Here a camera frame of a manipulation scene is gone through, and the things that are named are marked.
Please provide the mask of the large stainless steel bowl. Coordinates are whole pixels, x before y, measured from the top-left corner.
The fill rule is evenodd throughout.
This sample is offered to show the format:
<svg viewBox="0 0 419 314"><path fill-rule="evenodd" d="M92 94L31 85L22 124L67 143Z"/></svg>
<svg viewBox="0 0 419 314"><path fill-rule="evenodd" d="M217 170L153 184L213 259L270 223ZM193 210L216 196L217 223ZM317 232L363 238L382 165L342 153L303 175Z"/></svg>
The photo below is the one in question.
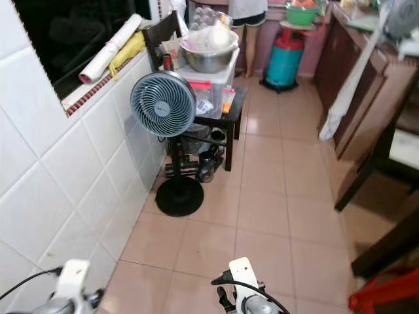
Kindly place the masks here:
<svg viewBox="0 0 419 314"><path fill-rule="evenodd" d="M187 64L196 72L215 74L224 71L229 65L234 65L239 53L239 46L234 48L234 50L214 54L196 53L185 50L185 48L181 46L181 52L183 53Z"/></svg>

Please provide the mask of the brown wooden cabinet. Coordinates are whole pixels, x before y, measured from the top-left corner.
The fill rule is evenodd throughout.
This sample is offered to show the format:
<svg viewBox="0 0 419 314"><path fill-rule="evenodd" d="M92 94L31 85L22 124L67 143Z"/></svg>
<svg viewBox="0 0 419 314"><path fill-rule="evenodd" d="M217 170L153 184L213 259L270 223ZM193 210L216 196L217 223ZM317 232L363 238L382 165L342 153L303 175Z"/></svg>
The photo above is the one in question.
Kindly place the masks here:
<svg viewBox="0 0 419 314"><path fill-rule="evenodd" d="M371 33L348 26L356 9L327 6L326 40L314 74L324 110L329 110ZM383 40L373 50L360 76L348 112L333 135L339 160L361 161L374 146L419 75L419 58L399 58L394 45Z"/></svg>

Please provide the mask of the white wrapped long pole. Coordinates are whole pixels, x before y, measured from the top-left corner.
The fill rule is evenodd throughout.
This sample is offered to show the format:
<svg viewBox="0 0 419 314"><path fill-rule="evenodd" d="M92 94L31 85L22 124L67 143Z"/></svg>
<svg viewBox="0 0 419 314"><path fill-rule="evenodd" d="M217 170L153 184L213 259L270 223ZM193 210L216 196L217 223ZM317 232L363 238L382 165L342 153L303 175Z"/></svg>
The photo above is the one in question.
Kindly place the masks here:
<svg viewBox="0 0 419 314"><path fill-rule="evenodd" d="M375 18L375 25L372 27L371 35L366 38L363 50L354 62L351 71L348 73L347 78L338 91L337 97L327 111L327 116L318 134L318 138L320 138L321 141L333 138L341 120L343 120L345 114L348 112L348 107L350 107L350 102L359 86L359 81L364 72L366 63L369 61L377 44L379 44L381 35L385 33L390 11L392 11L395 4L400 2L400 0L383 1L384 4L379 5L378 15Z"/></svg>

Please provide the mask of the grey egg tray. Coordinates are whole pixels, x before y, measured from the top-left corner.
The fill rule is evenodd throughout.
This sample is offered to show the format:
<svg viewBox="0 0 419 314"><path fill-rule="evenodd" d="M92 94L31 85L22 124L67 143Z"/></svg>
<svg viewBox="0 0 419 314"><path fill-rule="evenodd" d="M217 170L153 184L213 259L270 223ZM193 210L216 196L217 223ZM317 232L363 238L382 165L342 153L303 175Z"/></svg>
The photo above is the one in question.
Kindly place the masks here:
<svg viewBox="0 0 419 314"><path fill-rule="evenodd" d="M197 7L191 15L189 30L198 31L207 27L224 27L230 29L232 27L233 18L228 14L212 9L207 6Z"/></svg>

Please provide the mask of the yellow rolled cloth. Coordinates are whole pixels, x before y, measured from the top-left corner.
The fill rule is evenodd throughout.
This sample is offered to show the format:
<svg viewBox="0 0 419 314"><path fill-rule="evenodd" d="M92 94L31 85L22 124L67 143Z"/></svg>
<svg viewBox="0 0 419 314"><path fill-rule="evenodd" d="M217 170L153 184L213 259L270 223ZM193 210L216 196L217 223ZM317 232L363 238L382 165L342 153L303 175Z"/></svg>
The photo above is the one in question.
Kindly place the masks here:
<svg viewBox="0 0 419 314"><path fill-rule="evenodd" d="M137 31L126 41L126 44L118 50L108 65L108 69L114 78L117 78L119 69L122 69L124 63L134 58L145 48L145 38L143 32Z"/></svg>

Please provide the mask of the green plastic basin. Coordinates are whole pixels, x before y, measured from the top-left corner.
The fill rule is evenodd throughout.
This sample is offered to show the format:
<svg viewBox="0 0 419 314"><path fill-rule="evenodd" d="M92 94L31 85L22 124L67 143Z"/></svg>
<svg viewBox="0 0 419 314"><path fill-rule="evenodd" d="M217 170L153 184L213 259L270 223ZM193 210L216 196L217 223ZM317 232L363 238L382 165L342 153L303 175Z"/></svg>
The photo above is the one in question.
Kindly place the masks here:
<svg viewBox="0 0 419 314"><path fill-rule="evenodd" d="M320 15L322 5L318 0L287 0L285 2L285 20L296 26L311 26Z"/></svg>

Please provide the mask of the grey pedestal fan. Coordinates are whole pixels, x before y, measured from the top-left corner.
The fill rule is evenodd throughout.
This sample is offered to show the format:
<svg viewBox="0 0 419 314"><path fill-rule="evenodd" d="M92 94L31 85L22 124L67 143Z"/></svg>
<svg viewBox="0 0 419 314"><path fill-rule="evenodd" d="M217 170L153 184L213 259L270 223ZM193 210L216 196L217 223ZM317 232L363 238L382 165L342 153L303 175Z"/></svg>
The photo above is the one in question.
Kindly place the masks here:
<svg viewBox="0 0 419 314"><path fill-rule="evenodd" d="M155 71L134 84L130 105L146 131L168 144L172 176L156 189L156 206L171 217L197 212L204 200L204 189L197 179L181 171L182 135L195 117L196 99L191 85L174 71Z"/></svg>

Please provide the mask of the clear plastic storage box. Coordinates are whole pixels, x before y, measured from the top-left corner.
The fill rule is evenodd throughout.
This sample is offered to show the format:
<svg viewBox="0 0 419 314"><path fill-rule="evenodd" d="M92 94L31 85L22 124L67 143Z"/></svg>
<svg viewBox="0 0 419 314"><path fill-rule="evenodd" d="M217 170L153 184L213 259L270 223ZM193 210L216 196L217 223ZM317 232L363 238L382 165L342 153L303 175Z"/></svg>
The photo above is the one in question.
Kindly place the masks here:
<svg viewBox="0 0 419 314"><path fill-rule="evenodd" d="M219 118L223 113L224 101L232 87L234 65L217 73L196 72L191 66L177 71L191 84L196 99L196 116Z"/></svg>

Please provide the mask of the standing person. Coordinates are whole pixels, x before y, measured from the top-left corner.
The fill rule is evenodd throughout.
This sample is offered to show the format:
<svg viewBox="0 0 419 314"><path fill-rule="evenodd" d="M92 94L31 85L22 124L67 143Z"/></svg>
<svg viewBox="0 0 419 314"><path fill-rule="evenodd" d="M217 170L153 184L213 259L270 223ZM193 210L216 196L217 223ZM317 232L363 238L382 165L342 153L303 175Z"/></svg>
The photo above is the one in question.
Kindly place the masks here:
<svg viewBox="0 0 419 314"><path fill-rule="evenodd" d="M232 18L231 29L238 36L239 48L245 54L245 75L254 72L255 51L261 24L266 21L268 0L228 0L228 15Z"/></svg>

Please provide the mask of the white paper roll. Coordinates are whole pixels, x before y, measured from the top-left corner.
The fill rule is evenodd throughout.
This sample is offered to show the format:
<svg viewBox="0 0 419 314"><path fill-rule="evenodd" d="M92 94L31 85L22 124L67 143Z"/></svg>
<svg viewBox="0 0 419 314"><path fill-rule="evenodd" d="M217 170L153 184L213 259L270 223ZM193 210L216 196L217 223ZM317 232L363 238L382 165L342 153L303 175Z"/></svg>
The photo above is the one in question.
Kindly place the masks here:
<svg viewBox="0 0 419 314"><path fill-rule="evenodd" d="M104 74L105 69L117 55L118 51L128 42L128 39L134 34L138 27L145 21L137 13L132 14L122 27L105 42L103 48L87 63L82 69L79 79L83 84L92 84L99 80Z"/></svg>

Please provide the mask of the black wooden chair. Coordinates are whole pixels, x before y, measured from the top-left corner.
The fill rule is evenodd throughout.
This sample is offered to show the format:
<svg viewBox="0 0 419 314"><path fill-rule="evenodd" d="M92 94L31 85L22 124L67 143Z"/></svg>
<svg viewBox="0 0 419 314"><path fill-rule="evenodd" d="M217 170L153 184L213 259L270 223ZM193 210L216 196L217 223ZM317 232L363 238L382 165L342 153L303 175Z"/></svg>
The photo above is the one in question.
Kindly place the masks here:
<svg viewBox="0 0 419 314"><path fill-rule="evenodd" d="M182 36L178 17L179 12L173 10L157 24L141 30L152 71L158 71L159 67L164 63L162 54L164 54L165 50L160 50L160 44L170 41L172 38L180 38Z"/></svg>

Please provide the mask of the teal gas cylinder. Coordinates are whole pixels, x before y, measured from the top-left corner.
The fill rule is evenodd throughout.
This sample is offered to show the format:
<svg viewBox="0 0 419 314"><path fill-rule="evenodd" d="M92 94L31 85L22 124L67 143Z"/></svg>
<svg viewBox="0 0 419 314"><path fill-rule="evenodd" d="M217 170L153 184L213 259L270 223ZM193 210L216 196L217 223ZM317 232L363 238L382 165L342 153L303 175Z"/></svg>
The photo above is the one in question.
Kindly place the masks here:
<svg viewBox="0 0 419 314"><path fill-rule="evenodd" d="M299 31L283 27L276 36L261 86L278 94L297 87L297 69L304 53L305 40Z"/></svg>

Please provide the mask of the black side table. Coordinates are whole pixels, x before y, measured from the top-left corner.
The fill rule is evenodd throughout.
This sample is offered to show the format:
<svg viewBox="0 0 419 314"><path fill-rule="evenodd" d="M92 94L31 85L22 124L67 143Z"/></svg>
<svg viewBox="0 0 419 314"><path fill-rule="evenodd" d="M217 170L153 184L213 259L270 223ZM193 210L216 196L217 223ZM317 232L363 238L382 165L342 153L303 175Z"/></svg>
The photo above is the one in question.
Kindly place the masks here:
<svg viewBox="0 0 419 314"><path fill-rule="evenodd" d="M234 142L239 140L242 131L242 109L244 108L247 89L233 87L234 98L228 113L223 113L219 118L197 117L198 125L207 128L204 135L198 131L187 131L183 137L192 141L201 141L219 148L224 147L223 168L231 171L234 153Z"/></svg>

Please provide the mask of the white plastic bag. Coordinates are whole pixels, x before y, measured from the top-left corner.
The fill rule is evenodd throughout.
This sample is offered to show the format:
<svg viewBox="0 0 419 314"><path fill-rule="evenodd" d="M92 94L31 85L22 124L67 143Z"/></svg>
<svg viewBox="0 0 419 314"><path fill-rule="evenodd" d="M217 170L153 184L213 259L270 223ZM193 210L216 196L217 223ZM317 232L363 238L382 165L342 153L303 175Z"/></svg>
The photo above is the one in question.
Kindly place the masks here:
<svg viewBox="0 0 419 314"><path fill-rule="evenodd" d="M194 53L224 53L238 47L238 36L223 25L213 25L191 31L183 37L181 46Z"/></svg>

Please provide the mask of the red plastic stool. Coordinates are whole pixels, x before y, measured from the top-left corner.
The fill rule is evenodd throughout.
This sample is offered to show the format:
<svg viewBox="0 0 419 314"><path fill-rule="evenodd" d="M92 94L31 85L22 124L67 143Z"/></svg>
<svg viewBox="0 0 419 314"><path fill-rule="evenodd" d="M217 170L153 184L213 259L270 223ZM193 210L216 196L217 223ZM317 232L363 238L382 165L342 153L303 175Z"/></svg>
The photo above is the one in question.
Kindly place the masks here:
<svg viewBox="0 0 419 314"><path fill-rule="evenodd" d="M383 270L348 297L357 314L419 314L419 267Z"/></svg>

